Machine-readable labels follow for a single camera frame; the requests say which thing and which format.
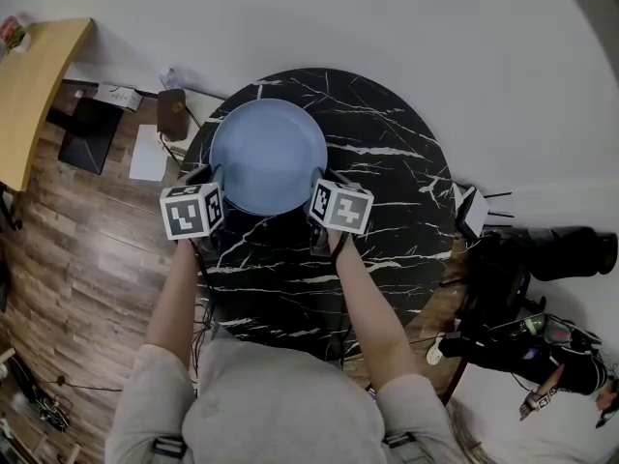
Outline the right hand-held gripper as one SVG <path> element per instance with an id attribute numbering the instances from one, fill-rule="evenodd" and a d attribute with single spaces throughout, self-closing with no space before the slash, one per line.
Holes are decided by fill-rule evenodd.
<path id="1" fill-rule="evenodd" d="M 328 230 L 342 237 L 365 233 L 374 196 L 334 170 L 315 167 L 311 173 L 307 219 L 310 225 L 310 254 L 330 256 Z"/>

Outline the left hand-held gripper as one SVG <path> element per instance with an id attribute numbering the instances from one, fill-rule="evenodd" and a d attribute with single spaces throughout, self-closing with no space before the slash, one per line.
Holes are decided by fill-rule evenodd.
<path id="1" fill-rule="evenodd" d="M 203 257 L 220 257 L 225 220 L 223 183 L 222 165 L 205 164 L 162 190 L 160 205 L 168 240 L 190 240 Z"/>

